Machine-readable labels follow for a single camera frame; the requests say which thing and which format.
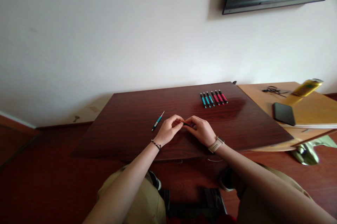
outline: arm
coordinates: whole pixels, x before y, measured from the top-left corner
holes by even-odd
[[[157,136],[153,139],[162,147],[182,128],[182,117],[174,115],[164,121]],[[116,178],[91,210],[83,224],[122,223],[139,187],[150,168],[159,149],[150,142],[149,145]]]
[[[207,121],[192,116],[186,123],[193,128],[184,127],[207,148],[216,141],[217,136]],[[226,144],[222,144],[215,154],[222,157],[241,179],[258,193],[265,205],[280,220],[290,223],[337,223],[314,201]]]

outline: left hand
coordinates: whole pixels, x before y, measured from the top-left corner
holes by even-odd
[[[173,115],[165,120],[157,136],[153,139],[155,143],[160,144],[162,147],[169,143],[173,136],[183,127],[183,124],[180,123],[181,121],[184,122],[184,119],[178,115]]]

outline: smartphone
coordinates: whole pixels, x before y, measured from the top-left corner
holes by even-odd
[[[291,106],[280,103],[273,104],[274,120],[291,126],[295,125],[294,113]]]

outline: dark red wooden table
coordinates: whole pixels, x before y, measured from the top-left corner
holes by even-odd
[[[220,89],[228,104],[205,109],[200,93]],[[165,110],[156,130],[154,123]],[[115,93],[85,133],[72,157],[133,160],[153,139],[163,121],[177,114],[207,120],[237,151],[292,140],[293,137],[231,82]],[[185,129],[162,148],[156,160],[205,157],[211,153]]]

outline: wooden table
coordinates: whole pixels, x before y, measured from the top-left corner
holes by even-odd
[[[228,104],[205,109],[200,93],[220,89]],[[157,129],[152,126],[165,110]],[[133,160],[153,139],[163,121],[177,114],[199,116],[237,151],[293,139],[240,88],[231,82],[115,93],[85,133],[72,157]],[[165,145],[156,160],[207,157],[211,153],[185,129]]]
[[[286,97],[270,92],[262,92],[270,85],[276,86],[282,92],[288,91],[288,93],[282,94]],[[274,146],[255,149],[256,151],[294,150],[299,144],[336,131],[337,102],[318,92],[313,92],[303,98],[291,95],[291,92],[299,85],[297,82],[239,85],[239,88],[271,118],[273,117],[272,104],[275,102],[289,105],[293,109],[296,125],[279,124],[294,139]]]

